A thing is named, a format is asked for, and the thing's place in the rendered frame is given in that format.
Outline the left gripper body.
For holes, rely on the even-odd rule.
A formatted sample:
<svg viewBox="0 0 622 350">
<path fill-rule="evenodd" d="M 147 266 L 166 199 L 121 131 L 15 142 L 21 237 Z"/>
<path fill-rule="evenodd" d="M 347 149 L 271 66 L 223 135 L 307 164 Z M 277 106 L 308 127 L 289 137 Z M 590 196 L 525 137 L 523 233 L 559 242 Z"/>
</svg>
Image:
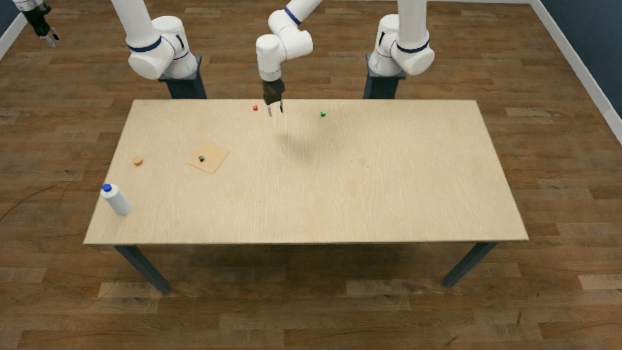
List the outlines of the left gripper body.
<svg viewBox="0 0 622 350">
<path fill-rule="evenodd" d="M 281 101 L 282 92 L 286 91 L 285 82 L 281 79 L 282 70 L 280 69 L 280 71 L 274 74 L 266 74 L 260 70 L 260 74 L 263 79 L 263 88 L 265 91 L 264 92 L 265 102 L 268 105 L 270 105 L 278 101 Z"/>
</svg>

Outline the white plastic bottle with blue cap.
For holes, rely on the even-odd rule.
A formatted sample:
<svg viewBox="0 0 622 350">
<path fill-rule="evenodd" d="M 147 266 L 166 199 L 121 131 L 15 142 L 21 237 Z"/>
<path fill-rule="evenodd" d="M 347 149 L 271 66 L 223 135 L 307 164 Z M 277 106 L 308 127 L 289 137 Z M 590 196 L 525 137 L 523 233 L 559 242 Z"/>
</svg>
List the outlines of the white plastic bottle with blue cap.
<svg viewBox="0 0 622 350">
<path fill-rule="evenodd" d="M 115 184 L 104 184 L 102 186 L 101 195 L 113 210 L 120 216 L 128 214 L 132 205 Z"/>
</svg>

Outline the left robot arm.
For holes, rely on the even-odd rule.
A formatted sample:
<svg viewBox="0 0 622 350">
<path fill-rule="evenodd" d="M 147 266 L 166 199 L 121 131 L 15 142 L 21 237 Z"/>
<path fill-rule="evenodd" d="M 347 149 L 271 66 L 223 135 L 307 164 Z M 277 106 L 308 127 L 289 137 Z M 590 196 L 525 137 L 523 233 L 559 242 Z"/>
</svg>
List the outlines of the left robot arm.
<svg viewBox="0 0 622 350">
<path fill-rule="evenodd" d="M 269 24 L 276 35 L 262 36 L 257 42 L 259 66 L 263 73 L 277 73 L 281 62 L 313 51 L 310 33 L 300 32 L 297 27 L 323 1 L 293 0 L 283 11 L 272 14 Z M 426 8 L 427 0 L 398 0 L 398 15 L 381 19 L 375 50 L 369 59 L 372 71 L 393 76 L 405 68 L 409 75 L 414 76 L 431 65 L 435 54 L 429 48 Z"/>
</svg>

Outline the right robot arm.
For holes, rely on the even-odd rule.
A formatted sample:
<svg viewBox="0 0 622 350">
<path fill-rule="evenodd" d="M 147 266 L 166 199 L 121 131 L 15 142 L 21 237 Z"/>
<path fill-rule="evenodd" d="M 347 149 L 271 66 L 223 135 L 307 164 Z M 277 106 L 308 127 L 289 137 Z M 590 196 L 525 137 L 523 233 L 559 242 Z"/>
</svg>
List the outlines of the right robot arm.
<svg viewBox="0 0 622 350">
<path fill-rule="evenodd" d="M 132 53 L 128 61 L 135 72 L 147 79 L 157 79 L 163 73 L 184 78 L 195 72 L 197 61 L 180 19 L 163 16 L 151 21 L 143 0 L 111 1 L 127 33 Z"/>
</svg>

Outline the tan square mat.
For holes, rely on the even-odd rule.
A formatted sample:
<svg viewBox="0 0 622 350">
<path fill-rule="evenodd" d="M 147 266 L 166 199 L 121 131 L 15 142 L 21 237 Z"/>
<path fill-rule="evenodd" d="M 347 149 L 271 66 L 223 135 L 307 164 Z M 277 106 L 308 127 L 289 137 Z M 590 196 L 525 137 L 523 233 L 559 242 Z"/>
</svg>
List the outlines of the tan square mat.
<svg viewBox="0 0 622 350">
<path fill-rule="evenodd" d="M 214 174 L 229 152 L 223 148 L 203 142 L 186 164 Z M 201 155 L 205 159 L 202 162 L 198 158 Z"/>
</svg>

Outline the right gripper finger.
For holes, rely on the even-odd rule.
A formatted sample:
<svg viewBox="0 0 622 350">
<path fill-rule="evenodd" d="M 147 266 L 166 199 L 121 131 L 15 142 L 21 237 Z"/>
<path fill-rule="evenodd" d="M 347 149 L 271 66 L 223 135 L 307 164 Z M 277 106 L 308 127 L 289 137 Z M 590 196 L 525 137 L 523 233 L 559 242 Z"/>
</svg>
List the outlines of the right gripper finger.
<svg viewBox="0 0 622 350">
<path fill-rule="evenodd" d="M 55 40 L 60 40 L 58 34 L 55 31 L 55 28 L 51 28 L 50 31 L 51 31 L 52 35 L 54 36 Z"/>
<path fill-rule="evenodd" d="M 51 47 L 56 47 L 55 43 L 53 42 L 53 40 L 51 39 L 49 35 L 46 35 L 45 37 L 40 37 L 40 38 L 46 38 L 49 44 L 51 45 Z"/>
</svg>

